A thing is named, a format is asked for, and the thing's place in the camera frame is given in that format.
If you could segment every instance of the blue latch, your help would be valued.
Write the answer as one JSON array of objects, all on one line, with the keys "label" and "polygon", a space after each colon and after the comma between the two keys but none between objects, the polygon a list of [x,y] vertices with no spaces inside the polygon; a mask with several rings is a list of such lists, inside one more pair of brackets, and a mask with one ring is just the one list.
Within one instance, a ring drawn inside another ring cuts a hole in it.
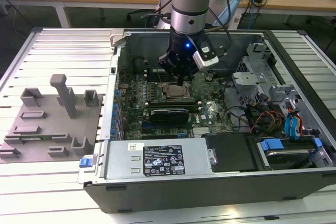
[{"label": "blue latch", "polygon": [[285,133],[293,136],[295,139],[299,139],[299,136],[296,135],[296,126],[298,124],[298,119],[296,117],[291,117],[290,113],[287,114],[285,121]]},{"label": "blue latch", "polygon": [[322,142],[318,137],[315,137],[315,145],[316,145],[317,149],[322,147]]},{"label": "blue latch", "polygon": [[279,138],[265,139],[260,144],[264,151],[284,149],[284,146]]},{"label": "blue latch", "polygon": [[81,158],[79,160],[79,168],[92,167],[92,158]]}]

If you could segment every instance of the gray floor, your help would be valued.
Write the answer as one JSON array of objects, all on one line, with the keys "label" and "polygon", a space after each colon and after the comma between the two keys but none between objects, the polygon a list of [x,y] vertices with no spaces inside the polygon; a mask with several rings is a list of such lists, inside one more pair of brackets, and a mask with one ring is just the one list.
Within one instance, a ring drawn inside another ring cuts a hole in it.
[{"label": "gray floor", "polygon": [[[55,9],[52,7],[20,6],[19,11],[36,27],[60,27]],[[142,28],[145,20],[141,19],[142,14],[132,15],[131,21],[126,21],[127,9],[105,9],[106,18],[100,19],[97,8],[68,8],[69,17],[73,27],[134,27]],[[13,31],[18,29],[29,34],[30,27],[17,13],[13,22],[15,10],[9,9],[6,17],[0,17],[0,77],[7,69],[16,53],[24,43],[22,34]],[[252,23],[252,29],[278,29],[278,30],[305,30],[309,36],[319,45],[321,49],[329,44],[336,36],[335,26],[330,23],[331,17],[313,17],[310,24],[306,24],[306,16],[293,16],[288,25],[283,24],[284,15],[261,14]],[[247,29],[248,19],[243,20],[239,25],[240,29]],[[336,41],[330,46],[327,55],[336,61]]]}]

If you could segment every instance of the aluminum profile table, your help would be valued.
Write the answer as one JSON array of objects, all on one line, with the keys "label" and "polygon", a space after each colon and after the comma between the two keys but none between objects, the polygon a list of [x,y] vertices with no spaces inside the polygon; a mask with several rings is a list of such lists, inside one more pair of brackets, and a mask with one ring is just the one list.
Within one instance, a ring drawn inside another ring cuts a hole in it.
[{"label": "aluminum profile table", "polygon": [[[296,66],[336,117],[336,68],[308,35],[297,31],[273,31]],[[291,84],[279,63],[276,67],[286,84]]]},{"label": "aluminum profile table", "polygon": [[[75,93],[96,89],[105,94],[113,59],[109,36],[110,29],[31,33],[0,81],[0,139],[22,104],[19,96],[24,87],[55,93],[49,87],[53,73],[67,74],[67,85]],[[0,223],[275,223],[265,219],[277,217],[276,223],[336,220],[336,186],[302,200],[109,215],[77,183],[78,165],[77,161],[1,164]]]}]

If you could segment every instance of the warning label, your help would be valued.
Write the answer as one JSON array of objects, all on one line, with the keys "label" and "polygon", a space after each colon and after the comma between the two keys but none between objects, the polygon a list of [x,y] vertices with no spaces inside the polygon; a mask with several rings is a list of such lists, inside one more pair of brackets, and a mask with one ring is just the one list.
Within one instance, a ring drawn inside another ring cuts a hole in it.
[{"label": "warning label", "polygon": [[185,174],[181,145],[145,146],[143,160],[147,177]]}]

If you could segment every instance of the motherboard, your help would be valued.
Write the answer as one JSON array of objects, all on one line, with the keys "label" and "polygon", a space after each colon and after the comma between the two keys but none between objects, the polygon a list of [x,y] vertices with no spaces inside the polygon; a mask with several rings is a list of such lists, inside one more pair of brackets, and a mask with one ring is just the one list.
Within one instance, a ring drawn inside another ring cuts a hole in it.
[{"label": "motherboard", "polygon": [[224,80],[199,72],[178,86],[163,71],[119,75],[124,140],[194,138],[233,130],[223,104]]}]

